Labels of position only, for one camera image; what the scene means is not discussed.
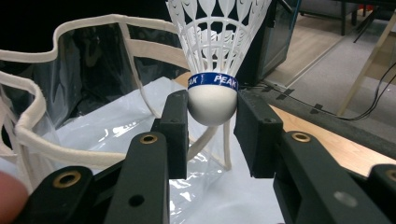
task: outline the transparent bag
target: transparent bag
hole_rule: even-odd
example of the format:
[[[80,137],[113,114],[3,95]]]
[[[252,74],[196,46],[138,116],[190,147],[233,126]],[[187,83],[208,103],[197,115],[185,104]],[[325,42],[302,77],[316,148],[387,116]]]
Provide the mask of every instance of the transparent bag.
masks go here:
[[[107,15],[70,21],[43,53],[0,50],[0,121],[32,191],[51,172],[95,172],[121,161],[131,139],[161,117],[166,96],[185,89],[188,66],[172,23]],[[230,122],[206,128],[189,117],[188,178],[170,180],[171,222],[184,222],[205,190],[231,168]]]

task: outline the shuttlecock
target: shuttlecock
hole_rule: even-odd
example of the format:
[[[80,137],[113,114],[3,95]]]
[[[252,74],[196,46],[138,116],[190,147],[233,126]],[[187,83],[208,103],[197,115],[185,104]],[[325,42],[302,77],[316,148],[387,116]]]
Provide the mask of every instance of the shuttlecock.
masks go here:
[[[236,109],[234,78],[271,0],[169,0],[181,47],[193,76],[189,111],[200,123],[218,126]]]

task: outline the blue band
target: blue band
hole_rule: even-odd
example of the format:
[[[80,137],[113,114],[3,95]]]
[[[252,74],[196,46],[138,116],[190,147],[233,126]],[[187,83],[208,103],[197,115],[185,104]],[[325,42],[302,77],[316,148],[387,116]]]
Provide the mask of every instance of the blue band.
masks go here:
[[[189,88],[200,85],[216,85],[231,88],[238,91],[236,78],[222,73],[198,73],[189,78]]]

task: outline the shuttlecock cork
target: shuttlecock cork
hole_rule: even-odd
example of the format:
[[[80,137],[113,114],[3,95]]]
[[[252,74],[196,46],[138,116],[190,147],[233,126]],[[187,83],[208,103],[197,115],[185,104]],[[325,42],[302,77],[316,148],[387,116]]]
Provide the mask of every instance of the shuttlecock cork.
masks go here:
[[[271,0],[169,0],[193,75],[189,111],[201,124],[218,126],[233,116],[238,82],[234,78]]]

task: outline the black cable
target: black cable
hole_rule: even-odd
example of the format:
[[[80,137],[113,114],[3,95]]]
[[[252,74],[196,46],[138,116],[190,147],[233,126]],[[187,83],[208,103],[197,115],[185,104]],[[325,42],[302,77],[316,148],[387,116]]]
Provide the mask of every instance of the black cable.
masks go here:
[[[325,114],[327,114],[327,115],[330,115],[330,116],[335,117],[335,118],[338,118],[338,119],[349,120],[349,121],[359,120],[359,119],[363,119],[363,118],[366,118],[366,117],[370,116],[370,114],[371,114],[371,113],[375,110],[375,108],[377,107],[378,102],[379,102],[380,98],[382,97],[382,95],[384,94],[385,90],[388,88],[388,86],[390,85],[390,83],[396,78],[396,74],[393,75],[392,79],[391,79],[391,80],[389,81],[389,83],[385,86],[384,90],[382,90],[381,93],[379,93],[379,89],[380,89],[380,87],[381,87],[382,82],[384,81],[384,79],[385,79],[385,77],[387,76],[388,72],[389,72],[394,66],[396,66],[396,63],[394,63],[394,64],[384,73],[384,75],[382,75],[382,77],[379,79],[378,85],[377,85],[376,88],[375,88],[375,97],[374,97],[374,100],[373,100],[372,104],[370,105],[370,107],[369,107],[366,111],[364,111],[362,114],[358,115],[358,116],[355,117],[355,118],[339,117],[339,116],[335,115],[334,113],[331,113],[331,112],[328,112],[328,111],[325,111],[325,110],[322,110],[322,109],[315,108],[315,107],[313,107],[312,105],[309,105],[309,104],[307,104],[307,103],[305,103],[305,102],[303,102],[303,101],[301,101],[301,100],[298,100],[298,99],[296,99],[296,98],[294,98],[294,97],[292,97],[292,96],[289,96],[288,94],[285,94],[285,93],[283,93],[283,92],[281,92],[281,91],[277,91],[277,90],[275,90],[275,89],[273,89],[273,88],[272,88],[270,91],[276,91],[276,92],[278,92],[278,93],[280,93],[280,94],[282,94],[282,95],[284,95],[284,96],[286,96],[286,97],[289,97],[290,99],[292,99],[292,100],[294,100],[294,101],[297,101],[297,102],[299,102],[299,103],[301,103],[301,104],[303,104],[303,105],[307,105],[307,106],[309,106],[309,107],[311,107],[311,108],[313,108],[313,109],[316,109],[316,110],[318,110],[318,111],[320,111],[320,112],[322,112],[322,113],[325,113]],[[242,87],[242,88],[252,88],[252,87],[249,87],[249,86],[241,86],[241,87]]]

